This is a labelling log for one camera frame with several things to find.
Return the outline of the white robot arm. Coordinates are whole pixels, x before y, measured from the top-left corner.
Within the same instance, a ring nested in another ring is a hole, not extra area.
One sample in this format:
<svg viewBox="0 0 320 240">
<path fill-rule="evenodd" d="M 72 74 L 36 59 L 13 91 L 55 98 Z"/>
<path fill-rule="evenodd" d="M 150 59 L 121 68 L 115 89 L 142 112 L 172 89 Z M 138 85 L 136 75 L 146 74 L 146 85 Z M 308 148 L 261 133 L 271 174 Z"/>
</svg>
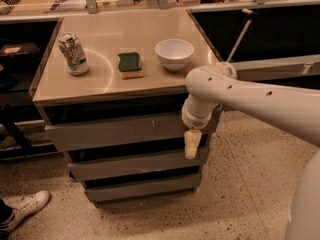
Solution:
<svg viewBox="0 0 320 240">
<path fill-rule="evenodd" d="M 213 110 L 225 105 L 320 146 L 319 90 L 240 81 L 227 62 L 191 70 L 186 88 L 182 120 L 189 129 L 205 128 Z M 297 185 L 285 240 L 320 240 L 320 152 Z"/>
</svg>

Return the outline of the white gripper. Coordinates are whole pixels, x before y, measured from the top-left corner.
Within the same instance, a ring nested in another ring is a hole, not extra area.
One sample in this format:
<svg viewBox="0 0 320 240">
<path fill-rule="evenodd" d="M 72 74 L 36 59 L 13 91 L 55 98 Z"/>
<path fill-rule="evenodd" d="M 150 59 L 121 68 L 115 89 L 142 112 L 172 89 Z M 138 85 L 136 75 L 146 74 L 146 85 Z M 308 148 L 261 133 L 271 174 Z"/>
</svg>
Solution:
<svg viewBox="0 0 320 240">
<path fill-rule="evenodd" d="M 190 129 L 184 133 L 186 159 L 191 160 L 196 157 L 202 137 L 200 130 L 208 125 L 213 110 L 218 106 L 218 103 L 202 101 L 192 95 L 185 100 L 182 107 L 182 121 Z"/>
</svg>

